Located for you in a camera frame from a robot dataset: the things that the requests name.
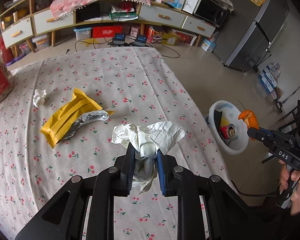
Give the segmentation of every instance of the silver bolt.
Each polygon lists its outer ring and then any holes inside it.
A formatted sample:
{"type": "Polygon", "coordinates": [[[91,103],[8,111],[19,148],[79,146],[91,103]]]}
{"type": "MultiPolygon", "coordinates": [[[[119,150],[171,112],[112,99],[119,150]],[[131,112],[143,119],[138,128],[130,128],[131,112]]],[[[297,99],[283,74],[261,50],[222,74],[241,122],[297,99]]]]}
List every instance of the silver bolt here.
{"type": "Polygon", "coordinates": [[[221,178],[220,178],[218,175],[212,175],[212,176],[211,176],[211,180],[212,180],[213,182],[219,182],[220,179],[221,179],[221,178]]]}
{"type": "Polygon", "coordinates": [[[118,168],[112,166],[112,167],[110,167],[110,168],[108,169],[108,171],[109,171],[110,173],[116,173],[116,172],[118,171],[118,168]]]}
{"type": "Polygon", "coordinates": [[[175,167],[173,168],[173,170],[174,170],[175,172],[183,172],[183,168],[182,168],[181,166],[175,166],[175,167]]]}
{"type": "Polygon", "coordinates": [[[80,176],[73,176],[73,177],[71,178],[71,181],[72,181],[73,183],[77,183],[77,182],[79,182],[80,180],[81,180],[80,176]]]}

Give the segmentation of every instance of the refrigerator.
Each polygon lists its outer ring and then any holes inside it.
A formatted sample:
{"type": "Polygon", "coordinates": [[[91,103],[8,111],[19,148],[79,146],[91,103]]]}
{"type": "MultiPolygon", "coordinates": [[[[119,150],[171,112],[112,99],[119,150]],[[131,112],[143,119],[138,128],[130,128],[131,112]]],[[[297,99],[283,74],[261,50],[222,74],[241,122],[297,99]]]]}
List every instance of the refrigerator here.
{"type": "Polygon", "coordinates": [[[256,64],[266,56],[283,26],[289,12],[288,2],[265,0],[258,7],[250,0],[230,1],[234,11],[219,29],[213,53],[231,68],[256,70],[256,64]]]}

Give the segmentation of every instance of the wooden drawer handle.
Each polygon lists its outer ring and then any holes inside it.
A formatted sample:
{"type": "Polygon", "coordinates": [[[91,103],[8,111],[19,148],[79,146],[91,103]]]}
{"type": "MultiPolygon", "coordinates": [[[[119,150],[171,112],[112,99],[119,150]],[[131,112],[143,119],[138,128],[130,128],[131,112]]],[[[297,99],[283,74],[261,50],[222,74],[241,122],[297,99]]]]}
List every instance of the wooden drawer handle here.
{"type": "Polygon", "coordinates": [[[162,19],[166,19],[166,20],[170,20],[171,18],[169,16],[165,16],[165,15],[162,15],[162,14],[158,14],[158,16],[162,19]]]}
{"type": "Polygon", "coordinates": [[[200,31],[205,31],[206,29],[205,28],[202,28],[200,26],[197,26],[197,28],[200,30],[200,31]]]}
{"type": "Polygon", "coordinates": [[[54,18],[50,18],[50,19],[47,19],[47,23],[52,23],[52,22],[54,22],[54,21],[56,21],[54,18]]]}
{"type": "Polygon", "coordinates": [[[12,38],[17,37],[17,36],[20,35],[21,33],[22,33],[22,31],[18,31],[18,32],[16,32],[16,33],[13,33],[13,34],[11,35],[11,37],[12,37],[12,38]]]}

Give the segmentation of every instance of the yellow snack package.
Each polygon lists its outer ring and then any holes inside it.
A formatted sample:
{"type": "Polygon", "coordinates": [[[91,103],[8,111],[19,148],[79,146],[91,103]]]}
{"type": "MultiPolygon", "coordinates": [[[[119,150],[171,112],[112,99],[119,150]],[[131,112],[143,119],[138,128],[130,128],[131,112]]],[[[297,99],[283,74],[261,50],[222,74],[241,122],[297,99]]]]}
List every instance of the yellow snack package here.
{"type": "MultiPolygon", "coordinates": [[[[75,120],[84,113],[96,110],[102,110],[102,107],[87,97],[80,89],[74,88],[72,101],[59,108],[42,126],[40,132],[45,135],[50,146],[54,148],[75,120]]],[[[107,113],[110,115],[114,111],[107,111],[107,113]]]]}

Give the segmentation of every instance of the white drawer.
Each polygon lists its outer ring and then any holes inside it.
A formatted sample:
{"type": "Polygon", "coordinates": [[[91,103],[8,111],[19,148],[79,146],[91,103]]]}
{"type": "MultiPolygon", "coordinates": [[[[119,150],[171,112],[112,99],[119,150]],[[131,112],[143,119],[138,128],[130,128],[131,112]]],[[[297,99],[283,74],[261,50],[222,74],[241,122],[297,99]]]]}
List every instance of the white drawer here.
{"type": "Polygon", "coordinates": [[[180,28],[185,17],[186,16],[184,14],[172,10],[143,5],[141,7],[138,20],[158,22],[164,25],[172,25],[180,28]]]}
{"type": "Polygon", "coordinates": [[[21,20],[2,32],[2,38],[6,48],[31,36],[33,36],[33,32],[30,17],[21,20]]]}
{"type": "Polygon", "coordinates": [[[198,20],[190,16],[187,16],[185,22],[182,25],[182,28],[206,36],[208,38],[211,37],[214,30],[216,29],[214,26],[207,24],[205,21],[198,20]]]}
{"type": "Polygon", "coordinates": [[[37,35],[55,29],[61,29],[65,26],[74,24],[74,19],[72,14],[61,17],[58,20],[49,22],[49,20],[53,20],[52,12],[50,9],[33,15],[33,19],[34,19],[34,26],[37,35]]]}

